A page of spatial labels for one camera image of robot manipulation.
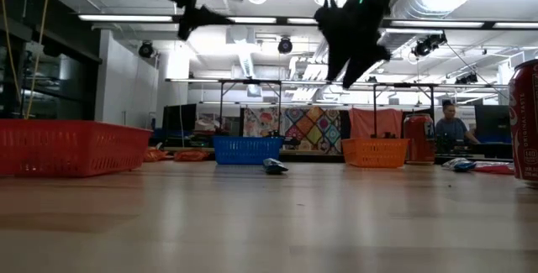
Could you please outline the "black metal table frame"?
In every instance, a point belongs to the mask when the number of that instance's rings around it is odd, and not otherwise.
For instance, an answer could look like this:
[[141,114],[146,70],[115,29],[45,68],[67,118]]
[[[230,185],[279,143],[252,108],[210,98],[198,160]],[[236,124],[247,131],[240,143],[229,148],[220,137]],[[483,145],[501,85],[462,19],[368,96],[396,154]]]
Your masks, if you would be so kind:
[[430,99],[430,116],[432,119],[435,119],[435,101],[434,101],[434,93],[435,88],[438,87],[439,84],[435,83],[409,83],[409,82],[394,82],[394,83],[374,83],[372,86],[373,91],[373,120],[374,120],[374,134],[373,137],[377,138],[377,97],[380,95],[379,92],[377,92],[378,87],[393,87],[393,88],[413,88],[416,87],[419,90],[422,87],[427,87],[430,89],[429,93],[425,93],[425,95]]
[[274,135],[280,136],[281,132],[281,123],[282,123],[282,81],[280,80],[267,80],[267,79],[219,79],[218,83],[220,84],[220,94],[219,94],[219,129],[223,128],[223,105],[224,105],[224,96],[226,93],[234,87],[236,84],[240,83],[243,85],[257,85],[262,86],[266,85],[274,94],[277,96],[277,129],[273,132]]

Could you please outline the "orange plastic basket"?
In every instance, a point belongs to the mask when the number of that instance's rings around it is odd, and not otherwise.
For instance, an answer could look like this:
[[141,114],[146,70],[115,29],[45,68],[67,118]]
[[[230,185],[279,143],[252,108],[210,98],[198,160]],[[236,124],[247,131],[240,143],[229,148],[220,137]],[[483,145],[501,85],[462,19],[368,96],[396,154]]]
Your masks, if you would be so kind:
[[346,164],[361,168],[399,168],[406,160],[408,139],[344,139]]

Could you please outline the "person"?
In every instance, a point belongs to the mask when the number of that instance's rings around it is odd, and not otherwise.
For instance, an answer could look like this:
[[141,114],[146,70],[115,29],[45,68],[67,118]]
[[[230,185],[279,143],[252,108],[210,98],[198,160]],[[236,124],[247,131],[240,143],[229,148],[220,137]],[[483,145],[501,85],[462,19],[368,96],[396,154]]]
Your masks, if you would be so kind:
[[480,143],[463,121],[456,116],[456,107],[454,103],[445,100],[442,103],[442,112],[443,117],[435,125],[435,134],[437,137],[449,139],[454,143]]

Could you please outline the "black monitor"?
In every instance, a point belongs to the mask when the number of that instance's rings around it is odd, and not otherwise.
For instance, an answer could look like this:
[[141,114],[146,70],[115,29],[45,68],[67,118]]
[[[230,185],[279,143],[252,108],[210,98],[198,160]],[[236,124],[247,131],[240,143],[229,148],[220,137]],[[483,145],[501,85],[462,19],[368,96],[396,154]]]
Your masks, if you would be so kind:
[[193,131],[197,117],[197,105],[185,104],[166,106],[163,112],[162,128],[171,131]]
[[508,106],[476,105],[475,119],[475,136],[481,143],[511,143]]

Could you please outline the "blue plastic basket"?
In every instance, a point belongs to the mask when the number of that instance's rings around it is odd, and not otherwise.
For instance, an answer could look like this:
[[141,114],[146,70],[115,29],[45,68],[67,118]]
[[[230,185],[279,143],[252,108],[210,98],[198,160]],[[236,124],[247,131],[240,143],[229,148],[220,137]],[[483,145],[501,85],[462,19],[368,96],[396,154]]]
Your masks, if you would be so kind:
[[278,159],[282,137],[214,136],[215,160],[219,165],[262,165]]

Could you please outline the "red cola can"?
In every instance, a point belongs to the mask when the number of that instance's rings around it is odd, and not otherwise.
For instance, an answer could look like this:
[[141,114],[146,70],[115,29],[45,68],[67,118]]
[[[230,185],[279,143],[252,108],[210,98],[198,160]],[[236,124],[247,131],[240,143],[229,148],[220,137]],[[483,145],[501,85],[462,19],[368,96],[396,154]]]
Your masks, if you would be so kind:
[[538,189],[538,59],[514,69],[509,81],[514,176]]
[[432,165],[435,162],[435,125],[429,114],[408,115],[403,121],[403,136],[409,140],[408,164]]

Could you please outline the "orange hanging cloth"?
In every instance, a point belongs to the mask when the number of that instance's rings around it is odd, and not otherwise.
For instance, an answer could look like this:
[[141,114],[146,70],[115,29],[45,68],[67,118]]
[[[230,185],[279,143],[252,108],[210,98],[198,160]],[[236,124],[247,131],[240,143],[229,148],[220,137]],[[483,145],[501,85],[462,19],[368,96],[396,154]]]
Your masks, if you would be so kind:
[[401,137],[403,122],[401,110],[385,109],[374,112],[352,108],[349,110],[349,117],[352,139],[369,139],[373,134],[383,138],[385,133],[394,134],[397,139]]

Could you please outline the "red candy pack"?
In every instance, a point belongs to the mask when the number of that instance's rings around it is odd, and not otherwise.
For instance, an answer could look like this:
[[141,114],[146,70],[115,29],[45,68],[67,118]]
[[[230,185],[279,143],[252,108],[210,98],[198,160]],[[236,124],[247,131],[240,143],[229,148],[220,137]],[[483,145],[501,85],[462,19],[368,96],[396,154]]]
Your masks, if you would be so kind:
[[473,171],[495,175],[513,176],[514,164],[508,162],[477,161]]

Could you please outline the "long ceiling light bar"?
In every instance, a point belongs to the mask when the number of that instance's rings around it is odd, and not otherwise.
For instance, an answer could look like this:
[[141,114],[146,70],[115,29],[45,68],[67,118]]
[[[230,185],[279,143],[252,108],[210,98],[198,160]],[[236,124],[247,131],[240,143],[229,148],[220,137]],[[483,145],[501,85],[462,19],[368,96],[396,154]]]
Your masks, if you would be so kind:
[[[126,24],[178,24],[181,15],[128,15],[128,14],[78,14],[77,17],[91,23],[126,23]],[[288,17],[225,17],[225,21],[211,22],[211,25],[276,25],[276,26],[310,26],[317,22],[313,18]],[[538,31],[538,21],[466,21],[450,19],[394,19],[385,18],[381,23],[383,29],[450,29],[450,30],[514,30]]]

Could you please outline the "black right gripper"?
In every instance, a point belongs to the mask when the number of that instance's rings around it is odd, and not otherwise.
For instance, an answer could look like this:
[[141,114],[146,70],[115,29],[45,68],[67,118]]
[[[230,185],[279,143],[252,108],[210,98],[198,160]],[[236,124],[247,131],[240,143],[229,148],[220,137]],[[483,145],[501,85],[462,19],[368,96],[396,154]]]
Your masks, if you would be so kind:
[[383,5],[367,0],[346,0],[342,7],[326,3],[315,12],[329,47],[326,81],[334,81],[349,60],[343,87],[350,88],[375,63],[391,59],[387,48],[377,43],[385,13]]

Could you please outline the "orange candy pack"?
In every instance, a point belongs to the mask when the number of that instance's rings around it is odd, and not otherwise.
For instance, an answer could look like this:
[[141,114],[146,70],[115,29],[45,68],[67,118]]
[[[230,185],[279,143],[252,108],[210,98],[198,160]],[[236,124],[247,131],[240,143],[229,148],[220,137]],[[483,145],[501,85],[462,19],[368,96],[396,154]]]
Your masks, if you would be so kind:
[[203,150],[182,150],[174,154],[174,161],[177,162],[195,162],[205,161],[209,157],[209,153]]
[[168,156],[168,152],[164,150],[159,150],[157,148],[148,148],[143,156],[144,162],[157,162],[165,160]]

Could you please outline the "red plastic basket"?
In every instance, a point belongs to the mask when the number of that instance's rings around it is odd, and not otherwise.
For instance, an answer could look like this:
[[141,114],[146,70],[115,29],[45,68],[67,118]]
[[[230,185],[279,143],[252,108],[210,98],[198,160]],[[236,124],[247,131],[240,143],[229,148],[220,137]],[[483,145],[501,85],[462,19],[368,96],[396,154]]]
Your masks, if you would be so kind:
[[152,132],[86,120],[0,119],[0,176],[89,177],[142,165]]

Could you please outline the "black track light cluster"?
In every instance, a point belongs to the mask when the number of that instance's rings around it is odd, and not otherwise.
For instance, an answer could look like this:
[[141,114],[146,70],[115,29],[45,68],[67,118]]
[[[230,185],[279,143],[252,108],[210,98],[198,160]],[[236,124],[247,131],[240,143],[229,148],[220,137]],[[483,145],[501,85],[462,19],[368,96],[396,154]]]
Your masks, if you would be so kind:
[[412,48],[411,53],[415,57],[426,57],[446,42],[447,39],[444,33],[431,34],[424,39],[419,39],[416,45]]
[[477,74],[475,72],[470,72],[464,75],[460,75],[455,80],[455,83],[457,85],[467,85],[467,84],[474,84],[478,82]]

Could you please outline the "blue white candy bar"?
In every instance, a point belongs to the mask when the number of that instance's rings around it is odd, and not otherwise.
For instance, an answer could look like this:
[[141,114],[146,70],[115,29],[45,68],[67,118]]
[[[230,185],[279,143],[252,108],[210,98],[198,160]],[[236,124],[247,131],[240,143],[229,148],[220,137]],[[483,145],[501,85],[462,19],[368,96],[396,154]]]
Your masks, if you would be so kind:
[[466,158],[455,158],[448,160],[441,167],[454,172],[468,172],[476,167],[476,163]]
[[268,175],[282,175],[288,171],[288,168],[279,160],[267,158],[263,160],[264,171]]

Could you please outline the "colourful patchwork quilt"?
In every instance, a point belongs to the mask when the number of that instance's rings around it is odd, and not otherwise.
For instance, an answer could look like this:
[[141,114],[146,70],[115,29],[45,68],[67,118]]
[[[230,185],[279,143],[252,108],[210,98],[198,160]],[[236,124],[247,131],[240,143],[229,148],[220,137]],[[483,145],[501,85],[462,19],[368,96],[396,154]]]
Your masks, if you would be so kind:
[[278,109],[242,108],[244,137],[285,138],[284,150],[318,151],[324,155],[342,154],[340,111],[320,107]]

